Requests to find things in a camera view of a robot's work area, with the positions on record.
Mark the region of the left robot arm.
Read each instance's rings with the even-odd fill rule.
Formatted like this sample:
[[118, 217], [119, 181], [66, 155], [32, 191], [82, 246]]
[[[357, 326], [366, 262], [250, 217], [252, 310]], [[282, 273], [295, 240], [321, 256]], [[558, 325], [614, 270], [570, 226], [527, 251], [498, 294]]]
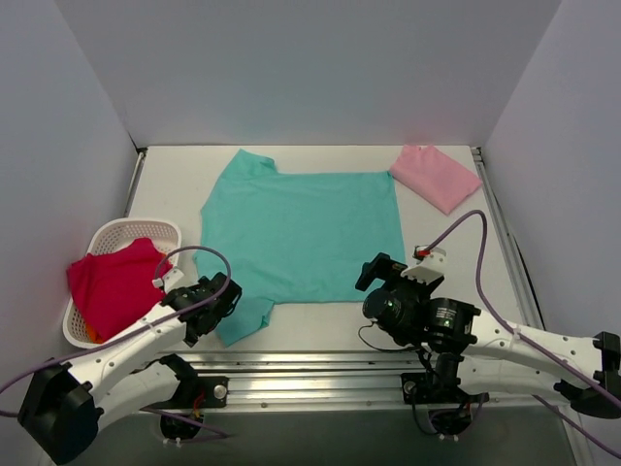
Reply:
[[222, 273], [170, 290], [145, 316], [108, 343], [34, 372], [19, 424], [57, 465], [76, 459], [98, 433], [151, 405], [196, 407], [212, 390], [183, 358], [235, 310], [241, 287]]

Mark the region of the teal t shirt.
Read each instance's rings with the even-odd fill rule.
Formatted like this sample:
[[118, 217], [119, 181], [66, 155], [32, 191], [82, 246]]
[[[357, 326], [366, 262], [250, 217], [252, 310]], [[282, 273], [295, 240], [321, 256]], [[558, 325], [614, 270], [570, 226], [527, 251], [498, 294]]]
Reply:
[[406, 258], [395, 183], [386, 172], [282, 174], [239, 150], [201, 209], [201, 244], [229, 262], [241, 301], [216, 333], [231, 346], [280, 304], [359, 302], [364, 262]]

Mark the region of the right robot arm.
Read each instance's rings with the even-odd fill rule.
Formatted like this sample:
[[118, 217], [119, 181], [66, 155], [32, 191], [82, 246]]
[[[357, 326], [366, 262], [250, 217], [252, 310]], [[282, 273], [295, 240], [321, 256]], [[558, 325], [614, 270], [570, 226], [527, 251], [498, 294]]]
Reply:
[[445, 255], [424, 252], [409, 267], [379, 253], [363, 264], [355, 287], [367, 292], [365, 318], [400, 347], [438, 357], [431, 388], [441, 400], [462, 392], [558, 394], [583, 415], [620, 416], [620, 338], [602, 331], [569, 337], [499, 320], [490, 311], [436, 297]]

